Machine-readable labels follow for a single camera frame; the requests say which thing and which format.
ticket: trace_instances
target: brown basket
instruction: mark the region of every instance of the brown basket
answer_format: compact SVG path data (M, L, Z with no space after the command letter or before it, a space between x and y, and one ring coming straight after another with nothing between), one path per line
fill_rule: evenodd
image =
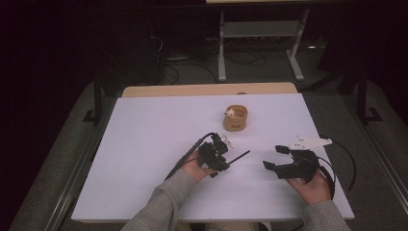
M243 105L231 105L225 110L227 112L230 109L234 109L235 116L230 117L225 115L224 128L230 132L241 131L246 126L246 118L248 117L248 110Z

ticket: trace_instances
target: white table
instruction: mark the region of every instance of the white table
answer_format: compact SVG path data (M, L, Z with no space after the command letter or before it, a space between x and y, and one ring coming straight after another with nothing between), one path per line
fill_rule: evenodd
M248 109L246 128L240 132L222 127L224 110L233 104ZM235 145L224 154L227 161L251 152L216 178L207 177L197 185L180 220L301 217L304 205L299 196L285 180L265 170L263 161L291 163L274 146L289 145L296 135L317 137L318 131L301 94L279 93L118 99L72 219L114 222L132 218L181 156L210 132L226 134ZM312 150L328 160L323 147ZM345 218L354 218L339 181L334 201Z

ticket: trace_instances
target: white metal table frame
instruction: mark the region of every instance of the white metal table frame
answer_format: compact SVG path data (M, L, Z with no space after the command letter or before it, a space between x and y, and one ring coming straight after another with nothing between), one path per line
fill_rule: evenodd
M294 77L303 81L304 77L296 60L296 51L303 35L309 9L305 9L300 20L281 21L253 21L253 22L225 22L224 12L220 13L219 22L219 53L218 53L218 80L226 82L224 61L224 38L242 37L294 37L292 49L286 50Z

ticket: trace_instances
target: person's left hand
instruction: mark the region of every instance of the person's left hand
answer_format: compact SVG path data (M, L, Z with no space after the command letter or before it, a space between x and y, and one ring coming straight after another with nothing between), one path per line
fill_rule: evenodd
M192 176L198 183L204 177L215 173L216 171L211 168L202 168L198 165L196 158L198 157L198 151L192 152L192 154L187 158L185 164L181 166L188 175Z

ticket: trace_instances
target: gray sweater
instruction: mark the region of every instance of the gray sweater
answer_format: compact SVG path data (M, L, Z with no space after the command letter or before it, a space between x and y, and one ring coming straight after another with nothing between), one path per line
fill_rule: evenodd
M123 227L122 231L174 230L180 207L196 185L184 170L156 187L146 206ZM306 206L304 230L350 230L333 201Z

